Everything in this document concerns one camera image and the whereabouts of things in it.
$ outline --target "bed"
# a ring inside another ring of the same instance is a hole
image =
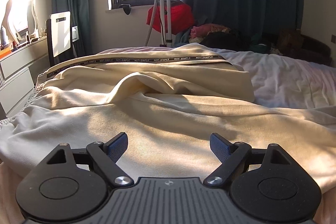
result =
[[[170,50],[162,47],[137,47],[111,49],[100,54]],[[291,115],[291,109],[312,110],[308,112],[309,115],[314,114],[315,109],[318,109],[327,115],[328,112],[331,113],[330,107],[336,105],[336,68],[273,54],[263,55],[219,49],[211,49],[211,51],[220,54],[227,61],[237,64],[249,72],[255,95],[254,103],[257,105],[276,108],[272,111],[282,111],[285,115]],[[301,118],[301,114],[303,115],[303,112],[301,113],[299,110],[295,112],[296,117]],[[320,124],[328,124],[329,133],[336,133],[336,122],[333,122],[335,119],[336,117],[330,116]],[[328,179],[334,179],[336,175],[333,171],[330,173]],[[14,198],[14,191],[20,180],[20,176],[10,168],[3,163],[0,165],[0,192],[3,193],[2,199],[0,199],[1,223],[17,224],[22,220]],[[324,192],[323,204],[316,216],[317,221],[318,224],[333,224],[336,221],[336,211],[333,207],[336,204],[336,188],[324,189]]]

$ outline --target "drawer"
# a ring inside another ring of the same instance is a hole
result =
[[[48,54],[48,46],[47,39],[44,39],[20,48],[4,57],[0,61],[4,80],[46,54]]]
[[[0,89],[0,102],[7,114],[28,92],[34,88],[34,83],[27,68]]]

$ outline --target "vanity table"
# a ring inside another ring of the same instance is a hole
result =
[[[0,119],[13,117],[23,108],[37,76],[49,67],[46,37],[0,59]]]

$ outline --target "mirror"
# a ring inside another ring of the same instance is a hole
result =
[[[36,0],[9,0],[2,25],[8,30],[8,38],[16,43],[26,42],[26,32],[39,38],[39,22],[35,11]]]

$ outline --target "garment steamer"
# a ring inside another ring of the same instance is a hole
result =
[[[165,1],[159,0],[159,4],[160,4],[160,22],[161,22],[161,34],[162,34],[162,37],[161,37],[162,44],[160,45],[160,47],[172,48],[173,40],[172,40],[172,35],[171,35],[171,0],[167,0],[167,33],[166,33],[166,23],[165,23],[165,13],[166,13]],[[147,47],[149,38],[152,33],[153,23],[154,23],[154,18],[156,15],[157,7],[158,7],[158,0],[154,0],[151,23],[149,25],[146,41],[144,44],[145,47]]]

